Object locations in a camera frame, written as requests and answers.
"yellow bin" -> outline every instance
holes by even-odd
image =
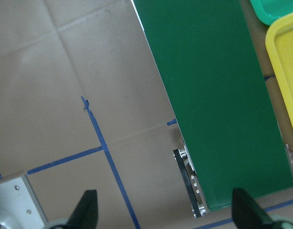
[[[293,13],[269,27],[266,48],[293,126]]]

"green belt surface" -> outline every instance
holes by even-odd
[[[293,187],[238,0],[134,0],[210,210]]]

